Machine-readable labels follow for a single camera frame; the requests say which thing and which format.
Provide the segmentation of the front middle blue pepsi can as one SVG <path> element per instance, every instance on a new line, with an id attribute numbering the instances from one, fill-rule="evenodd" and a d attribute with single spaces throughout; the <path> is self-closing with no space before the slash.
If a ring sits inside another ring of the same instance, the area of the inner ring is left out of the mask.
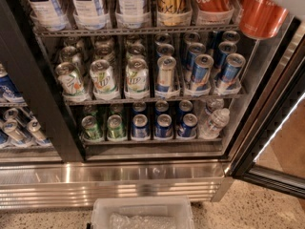
<path id="1" fill-rule="evenodd" d="M 159 138 L 167 138 L 173 135 L 172 118 L 168 114 L 161 114 L 156 119 L 154 134 Z"/>

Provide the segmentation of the blue pepsi can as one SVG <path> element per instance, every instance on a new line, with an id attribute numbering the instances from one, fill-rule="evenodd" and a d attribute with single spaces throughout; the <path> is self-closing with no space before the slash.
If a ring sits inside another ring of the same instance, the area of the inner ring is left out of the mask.
<path id="1" fill-rule="evenodd" d="M 156 119 L 154 134 L 159 138 L 167 138 L 173 135 L 172 118 L 168 114 L 161 114 Z"/>
<path id="2" fill-rule="evenodd" d="M 180 137 L 195 137 L 197 117 L 194 114 L 185 114 L 179 124 L 177 134 Z"/>
<path id="3" fill-rule="evenodd" d="M 150 136 L 149 121 L 144 114 L 137 114 L 132 119 L 132 137 L 145 139 Z"/>

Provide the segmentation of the front left blue pepsi can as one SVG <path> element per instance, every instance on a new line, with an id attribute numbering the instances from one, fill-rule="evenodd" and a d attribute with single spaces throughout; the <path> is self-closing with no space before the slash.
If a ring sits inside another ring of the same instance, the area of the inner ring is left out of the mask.
<path id="1" fill-rule="evenodd" d="M 144 114 L 137 114 L 132 119 L 132 137 L 145 139 L 150 136 L 149 121 Z"/>

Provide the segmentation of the front right 7up can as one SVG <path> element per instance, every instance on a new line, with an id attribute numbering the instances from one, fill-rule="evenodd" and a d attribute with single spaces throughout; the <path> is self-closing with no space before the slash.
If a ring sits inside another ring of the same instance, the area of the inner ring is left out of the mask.
<path id="1" fill-rule="evenodd" d="M 130 58 L 125 78 L 125 96 L 127 98 L 141 99 L 149 95 L 149 69 L 144 59 Z"/>

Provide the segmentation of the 7up can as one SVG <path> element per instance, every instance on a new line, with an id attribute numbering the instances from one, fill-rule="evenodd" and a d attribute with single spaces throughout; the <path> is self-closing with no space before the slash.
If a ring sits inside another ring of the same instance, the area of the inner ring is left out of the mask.
<path id="1" fill-rule="evenodd" d="M 70 62 L 63 62 L 56 66 L 57 79 L 63 88 L 63 96 L 72 102 L 82 102 L 88 97 L 83 76 L 77 67 Z"/>
<path id="2" fill-rule="evenodd" d="M 118 86 L 113 67 L 107 60 L 98 59 L 91 63 L 90 76 L 93 93 L 97 99 L 111 100 L 118 97 Z"/>
<path id="3" fill-rule="evenodd" d="M 125 78 L 125 96 L 127 98 L 141 99 L 149 95 L 149 69 L 144 59 L 130 58 Z"/>

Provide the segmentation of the right green soda can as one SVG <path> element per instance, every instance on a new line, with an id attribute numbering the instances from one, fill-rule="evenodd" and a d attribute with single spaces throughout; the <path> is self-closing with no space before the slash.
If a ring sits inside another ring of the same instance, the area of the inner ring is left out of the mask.
<path id="1" fill-rule="evenodd" d="M 126 129 L 123 119 L 118 114 L 111 115 L 107 120 L 108 137 L 118 140 L 126 137 Z"/>

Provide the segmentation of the green soda can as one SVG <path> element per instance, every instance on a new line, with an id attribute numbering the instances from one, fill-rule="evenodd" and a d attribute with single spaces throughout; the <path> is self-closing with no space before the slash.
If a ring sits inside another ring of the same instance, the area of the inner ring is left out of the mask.
<path id="1" fill-rule="evenodd" d="M 118 114 L 111 115 L 107 120 L 108 137 L 118 140 L 126 137 L 126 129 L 123 119 Z"/>
<path id="2" fill-rule="evenodd" d="M 84 137 L 89 141 L 101 141 L 103 134 L 101 128 L 93 115 L 87 115 L 82 119 L 81 126 Z"/>

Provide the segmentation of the front right blue pepsi can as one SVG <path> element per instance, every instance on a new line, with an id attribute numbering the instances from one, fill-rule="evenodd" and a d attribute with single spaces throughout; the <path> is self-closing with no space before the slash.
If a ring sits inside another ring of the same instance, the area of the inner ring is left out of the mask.
<path id="1" fill-rule="evenodd" d="M 194 114 L 185 114 L 179 124 L 177 134 L 180 137 L 195 137 L 197 117 Z"/>

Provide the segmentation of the front silver red bull can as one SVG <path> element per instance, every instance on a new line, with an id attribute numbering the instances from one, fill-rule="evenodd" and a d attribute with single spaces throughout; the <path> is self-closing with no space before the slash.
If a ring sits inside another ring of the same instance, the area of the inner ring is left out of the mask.
<path id="1" fill-rule="evenodd" d="M 169 55 L 161 56 L 157 60 L 157 66 L 155 89 L 164 97 L 169 98 L 173 92 L 176 60 Z"/>

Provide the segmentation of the front middle 7up can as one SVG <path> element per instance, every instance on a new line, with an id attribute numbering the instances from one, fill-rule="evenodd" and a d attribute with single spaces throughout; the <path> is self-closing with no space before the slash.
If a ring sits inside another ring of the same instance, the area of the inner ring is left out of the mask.
<path id="1" fill-rule="evenodd" d="M 118 97 L 118 86 L 113 67 L 107 60 L 98 59 L 91 63 L 90 76 L 93 93 L 97 99 L 111 100 Z"/>

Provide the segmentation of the left green soda can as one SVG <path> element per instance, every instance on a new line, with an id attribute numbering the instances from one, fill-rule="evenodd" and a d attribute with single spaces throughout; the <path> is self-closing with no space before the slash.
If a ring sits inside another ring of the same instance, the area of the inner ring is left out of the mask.
<path id="1" fill-rule="evenodd" d="M 103 134 L 101 128 L 93 115 L 87 115 L 82 119 L 81 126 L 84 137 L 89 141 L 101 141 Z"/>

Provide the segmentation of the front left 7up can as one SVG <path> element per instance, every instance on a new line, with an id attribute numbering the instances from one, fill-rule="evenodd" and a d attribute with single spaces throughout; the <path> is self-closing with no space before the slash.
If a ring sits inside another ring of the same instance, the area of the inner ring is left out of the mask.
<path id="1" fill-rule="evenodd" d="M 63 96 L 72 102 L 82 102 L 88 97 L 83 76 L 77 67 L 70 62 L 63 62 L 56 66 L 57 79 L 63 88 Z"/>

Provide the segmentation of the gold yellow can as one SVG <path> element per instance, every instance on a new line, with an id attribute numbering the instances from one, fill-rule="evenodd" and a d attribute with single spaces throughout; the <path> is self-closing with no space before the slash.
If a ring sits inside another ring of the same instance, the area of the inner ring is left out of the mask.
<path id="1" fill-rule="evenodd" d="M 189 26 L 192 8 L 190 0 L 156 0 L 159 27 Z"/>

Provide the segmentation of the black fridge centre pillar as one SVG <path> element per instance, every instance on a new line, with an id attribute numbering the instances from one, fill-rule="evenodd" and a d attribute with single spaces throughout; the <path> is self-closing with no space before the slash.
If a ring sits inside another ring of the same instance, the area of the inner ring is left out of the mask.
<path id="1" fill-rule="evenodd" d="M 0 0 L 0 60 L 63 162 L 85 152 L 20 0 Z"/>

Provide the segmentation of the open glass fridge door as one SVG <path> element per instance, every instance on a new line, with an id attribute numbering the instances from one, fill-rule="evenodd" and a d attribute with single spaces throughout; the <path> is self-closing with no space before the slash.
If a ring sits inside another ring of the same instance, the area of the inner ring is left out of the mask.
<path id="1" fill-rule="evenodd" d="M 243 139 L 244 152 L 234 163 L 232 176 L 277 192 L 305 198 L 304 177 L 257 163 L 304 101 L 304 23 L 295 19 L 291 22 L 273 62 L 273 73 L 268 76 L 254 106 L 255 113 L 249 117 L 251 128 Z"/>

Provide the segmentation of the blue can left compartment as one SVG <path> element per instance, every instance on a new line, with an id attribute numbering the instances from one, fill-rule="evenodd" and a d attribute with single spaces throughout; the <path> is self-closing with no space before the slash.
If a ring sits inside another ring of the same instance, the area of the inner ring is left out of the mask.
<path id="1" fill-rule="evenodd" d="M 24 98 L 10 79 L 4 66 L 0 64 L 0 90 L 3 96 L 12 103 L 23 103 Z"/>

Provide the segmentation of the stainless steel fridge base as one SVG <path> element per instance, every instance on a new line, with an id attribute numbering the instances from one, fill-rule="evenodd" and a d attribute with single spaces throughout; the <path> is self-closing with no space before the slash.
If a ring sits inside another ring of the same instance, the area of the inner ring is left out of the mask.
<path id="1" fill-rule="evenodd" d="M 232 183 L 217 162 L 3 166 L 0 208 L 90 207 L 99 198 L 186 196 L 216 202 Z"/>

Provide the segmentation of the front clear water bottle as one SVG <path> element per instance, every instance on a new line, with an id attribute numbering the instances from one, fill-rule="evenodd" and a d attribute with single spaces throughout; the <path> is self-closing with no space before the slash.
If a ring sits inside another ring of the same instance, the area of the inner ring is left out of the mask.
<path id="1" fill-rule="evenodd" d="M 215 110 L 200 126 L 200 136 L 207 140 L 216 139 L 222 129 L 230 121 L 230 110 L 227 108 Z"/>

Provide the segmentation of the front left blue red bull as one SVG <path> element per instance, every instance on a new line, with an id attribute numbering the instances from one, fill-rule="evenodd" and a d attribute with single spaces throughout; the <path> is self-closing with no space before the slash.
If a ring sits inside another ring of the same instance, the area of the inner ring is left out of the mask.
<path id="1" fill-rule="evenodd" d="M 200 54 L 195 58 L 190 81 L 191 91 L 198 92 L 206 89 L 213 62 L 213 58 L 208 54 Z"/>

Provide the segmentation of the blue red bull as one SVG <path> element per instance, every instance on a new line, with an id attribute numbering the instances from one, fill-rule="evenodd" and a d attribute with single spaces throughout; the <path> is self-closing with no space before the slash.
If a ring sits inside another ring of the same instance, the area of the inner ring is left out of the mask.
<path id="1" fill-rule="evenodd" d="M 200 54 L 195 58 L 190 81 L 191 91 L 198 92 L 206 89 L 213 62 L 213 58 L 208 54 Z"/>
<path id="2" fill-rule="evenodd" d="M 220 94 L 224 94 L 232 85 L 246 63 L 246 59 L 239 53 L 231 53 L 227 56 L 224 68 L 216 80 L 216 88 Z"/>

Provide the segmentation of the front right blue red bull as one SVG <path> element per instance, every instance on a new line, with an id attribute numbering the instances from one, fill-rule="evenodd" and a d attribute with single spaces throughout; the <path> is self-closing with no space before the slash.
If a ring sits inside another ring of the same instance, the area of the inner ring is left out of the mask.
<path id="1" fill-rule="evenodd" d="M 216 88 L 220 94 L 224 94 L 232 85 L 246 63 L 246 59 L 239 53 L 231 53 L 227 56 L 224 68 L 216 80 Z"/>

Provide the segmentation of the right white tea bottle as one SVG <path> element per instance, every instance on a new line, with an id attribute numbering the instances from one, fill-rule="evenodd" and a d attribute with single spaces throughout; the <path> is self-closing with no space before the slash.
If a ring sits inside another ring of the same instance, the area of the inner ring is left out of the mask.
<path id="1" fill-rule="evenodd" d="M 115 16 L 119 28 L 140 29 L 150 24 L 148 0 L 117 0 Z"/>

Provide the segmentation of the white tea bottle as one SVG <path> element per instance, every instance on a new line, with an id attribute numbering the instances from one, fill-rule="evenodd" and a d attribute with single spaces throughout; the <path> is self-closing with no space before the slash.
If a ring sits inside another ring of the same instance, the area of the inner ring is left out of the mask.
<path id="1" fill-rule="evenodd" d="M 115 16 L 119 28 L 140 29 L 150 24 L 148 0 L 117 0 Z"/>
<path id="2" fill-rule="evenodd" d="M 96 31 L 107 26 L 108 15 L 105 0 L 72 0 L 74 19 L 80 29 Z"/>
<path id="3" fill-rule="evenodd" d="M 61 31 L 69 25 L 63 0 L 28 0 L 41 27 Z"/>

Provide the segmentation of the clear plastic bin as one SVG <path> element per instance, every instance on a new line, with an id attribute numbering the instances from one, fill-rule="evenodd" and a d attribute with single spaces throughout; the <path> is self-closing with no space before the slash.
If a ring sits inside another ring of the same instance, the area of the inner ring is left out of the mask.
<path id="1" fill-rule="evenodd" d="M 93 205 L 91 229 L 194 229 L 185 196 L 99 198 Z"/>

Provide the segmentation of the middle white tea bottle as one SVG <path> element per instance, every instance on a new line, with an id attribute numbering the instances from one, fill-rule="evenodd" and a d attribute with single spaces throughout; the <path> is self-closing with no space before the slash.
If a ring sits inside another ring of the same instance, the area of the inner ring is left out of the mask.
<path id="1" fill-rule="evenodd" d="M 96 31 L 107 26 L 108 15 L 105 0 L 72 0 L 74 19 L 80 29 Z"/>

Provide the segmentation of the left white tea bottle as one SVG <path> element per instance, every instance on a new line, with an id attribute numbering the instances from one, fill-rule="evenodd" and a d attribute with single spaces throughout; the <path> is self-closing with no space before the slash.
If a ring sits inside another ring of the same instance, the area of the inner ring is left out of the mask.
<path id="1" fill-rule="evenodd" d="M 41 27 L 61 31 L 69 25 L 63 0 L 28 0 Z"/>

